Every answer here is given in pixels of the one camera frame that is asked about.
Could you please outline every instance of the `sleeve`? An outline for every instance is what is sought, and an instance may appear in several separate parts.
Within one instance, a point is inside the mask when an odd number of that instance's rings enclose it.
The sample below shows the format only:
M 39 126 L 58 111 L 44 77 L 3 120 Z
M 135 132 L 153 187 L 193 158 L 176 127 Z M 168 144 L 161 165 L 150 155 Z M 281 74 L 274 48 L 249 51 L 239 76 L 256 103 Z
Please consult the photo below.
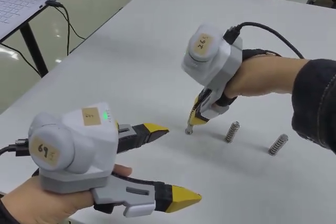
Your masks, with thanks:
M 1 224 L 19 224 L 13 216 L 7 211 L 4 204 L 0 200 L 0 223 Z
M 336 61 L 310 60 L 295 79 L 292 105 L 293 129 L 336 153 Z

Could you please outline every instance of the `power cord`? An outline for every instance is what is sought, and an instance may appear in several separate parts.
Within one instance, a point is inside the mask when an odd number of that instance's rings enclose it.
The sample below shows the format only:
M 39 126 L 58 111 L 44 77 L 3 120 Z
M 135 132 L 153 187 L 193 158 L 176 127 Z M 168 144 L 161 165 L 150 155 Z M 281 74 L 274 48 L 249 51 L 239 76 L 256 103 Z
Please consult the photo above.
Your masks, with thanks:
M 19 51 L 19 50 L 17 50 L 17 49 L 15 49 L 15 48 L 13 48 L 13 47 L 10 47 L 10 46 L 8 46 L 8 45 L 5 45 L 5 44 L 3 44 L 3 43 L 0 43 L 0 45 L 2 45 L 2 46 L 4 46 L 4 47 L 6 47 L 6 48 L 8 48 L 8 49 L 10 49 L 10 50 L 12 50 L 12 51 L 15 51 L 15 52 L 17 52 L 22 58 L 23 58 L 23 60 L 35 71 L 35 72 L 37 72 L 37 74 L 40 76 L 40 77 L 42 77 L 41 75 L 40 75 L 40 73 L 37 71 L 37 69 L 23 56 L 23 54 Z
M 54 7 L 57 11 L 59 11 L 63 17 L 65 18 L 65 20 L 67 21 L 68 23 L 68 38 L 67 38 L 67 56 L 69 55 L 70 53 L 70 28 L 72 28 L 73 32 L 81 39 L 85 39 L 81 36 L 79 36 L 77 34 L 77 32 L 75 31 L 74 27 L 72 26 L 71 22 L 70 22 L 70 16 L 69 16 L 69 13 L 68 13 L 68 10 L 65 8 L 65 6 L 63 4 L 61 4 L 60 2 L 57 2 L 57 1 L 52 1 L 52 0 L 48 0 L 46 1 L 46 4 L 48 6 L 51 6 L 51 7 Z
M 64 13 L 63 13 L 60 9 L 58 9 L 57 7 L 54 7 L 54 8 L 55 8 L 57 11 L 59 11 L 59 12 L 63 15 L 64 19 L 68 22 L 68 19 L 67 19 L 67 17 L 64 15 Z M 76 34 L 76 36 L 77 36 L 78 38 L 83 39 L 83 40 L 86 40 L 86 38 L 84 38 L 84 37 L 78 35 L 78 33 L 76 32 L 76 30 L 74 29 L 74 27 L 72 26 L 71 23 L 70 23 L 70 27 L 71 27 L 72 31 Z
M 15 152 L 15 156 L 23 157 L 30 156 L 28 139 L 18 139 L 15 144 L 10 144 L 0 150 L 0 156 L 6 152 Z
M 265 26 L 263 24 L 260 24 L 260 23 L 244 22 L 244 23 L 241 23 L 238 26 L 231 27 L 229 30 L 226 31 L 226 33 L 223 36 L 223 39 L 225 39 L 226 42 L 228 42 L 230 45 L 232 45 L 235 42 L 235 40 L 238 38 L 238 36 L 240 35 L 240 30 L 244 26 L 254 26 L 254 27 L 259 27 L 261 29 L 269 31 L 270 33 L 272 33 L 275 36 L 277 36 L 282 42 L 284 42 L 291 50 L 293 50 L 293 52 L 296 53 L 296 55 L 300 59 L 304 59 L 303 55 L 299 52 L 299 50 L 296 49 L 296 47 L 293 46 L 284 36 L 282 36 L 280 33 L 278 33 L 277 31 L 275 31 L 274 29 L 272 29 L 272 28 L 270 28 L 268 26 Z

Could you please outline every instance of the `desk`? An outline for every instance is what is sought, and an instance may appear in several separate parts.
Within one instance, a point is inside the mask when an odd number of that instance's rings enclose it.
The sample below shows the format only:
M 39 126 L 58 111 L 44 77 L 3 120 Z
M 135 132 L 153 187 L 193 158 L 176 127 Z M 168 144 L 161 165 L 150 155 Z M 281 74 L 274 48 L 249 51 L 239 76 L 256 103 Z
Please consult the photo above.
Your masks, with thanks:
M 4 38 L 0 40 L 0 43 L 3 43 L 6 39 L 8 39 L 13 33 L 20 30 L 22 37 L 26 43 L 26 46 L 30 52 L 30 55 L 32 56 L 32 59 L 34 61 L 34 64 L 36 66 L 37 71 L 40 73 L 40 76 L 43 77 L 48 73 L 48 68 L 44 62 L 43 56 L 41 54 L 41 51 L 37 45 L 34 33 L 30 27 L 29 22 L 35 18 L 37 15 L 39 15 L 41 12 L 43 12 L 48 6 L 45 5 L 42 7 L 39 11 L 37 11 L 33 16 L 31 16 L 29 19 L 27 19 L 24 23 L 17 26 L 16 29 L 14 29 L 12 32 L 7 34 Z
M 138 219 L 123 207 L 105 215 L 86 209 L 71 219 L 99 224 L 334 224 L 336 156 L 291 129 L 289 95 L 239 98 L 224 115 L 184 133 L 201 88 L 181 70 L 189 38 L 203 22 L 223 32 L 260 22 L 289 39 L 309 59 L 335 59 L 335 10 L 283 0 L 132 0 L 0 116 L 1 145 L 26 137 L 40 111 L 64 113 L 107 101 L 119 123 L 153 122 L 171 132 L 118 155 L 133 177 L 189 188 L 203 200 L 174 214 Z M 266 31 L 244 28 L 244 48 L 294 54 Z M 223 141 L 232 121 L 241 128 Z M 276 157 L 267 149 L 282 133 L 289 142 Z M 8 193 L 36 169 L 29 157 L 0 157 L 0 191 Z

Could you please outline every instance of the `cable connector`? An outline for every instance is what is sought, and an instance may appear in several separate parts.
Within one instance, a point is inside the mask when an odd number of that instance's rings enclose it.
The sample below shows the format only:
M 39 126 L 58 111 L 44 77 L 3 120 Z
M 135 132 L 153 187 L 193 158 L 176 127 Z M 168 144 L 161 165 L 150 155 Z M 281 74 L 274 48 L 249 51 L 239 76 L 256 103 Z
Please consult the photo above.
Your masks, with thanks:
M 10 144 L 0 150 L 0 155 L 6 152 L 15 152 L 16 157 L 30 156 L 28 139 L 18 139 L 15 144 Z
M 61 7 L 61 8 L 64 7 L 64 5 L 61 4 L 60 2 L 53 1 L 53 0 L 47 0 L 46 5 L 51 6 L 51 7 Z
M 230 29 L 226 31 L 226 33 L 223 36 L 223 39 L 228 42 L 230 45 L 232 45 L 236 39 L 240 35 L 240 27 L 238 26 L 232 26 Z
M 30 156 L 29 153 L 29 141 L 27 138 L 18 139 L 15 141 L 15 156 L 16 157 L 24 157 Z

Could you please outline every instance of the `hand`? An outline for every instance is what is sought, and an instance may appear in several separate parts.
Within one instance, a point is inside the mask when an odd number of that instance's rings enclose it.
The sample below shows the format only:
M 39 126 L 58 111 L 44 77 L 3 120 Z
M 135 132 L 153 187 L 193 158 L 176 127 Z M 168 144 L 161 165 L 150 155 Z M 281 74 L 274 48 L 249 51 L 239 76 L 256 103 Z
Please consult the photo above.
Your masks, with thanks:
M 129 176 L 132 169 L 120 165 L 114 171 Z M 44 191 L 32 177 L 3 197 L 2 202 L 20 224 L 58 224 L 82 208 L 93 205 L 91 192 L 55 194 Z
M 224 93 L 228 98 L 292 93 L 296 75 L 307 62 L 270 55 L 254 56 L 241 64 Z

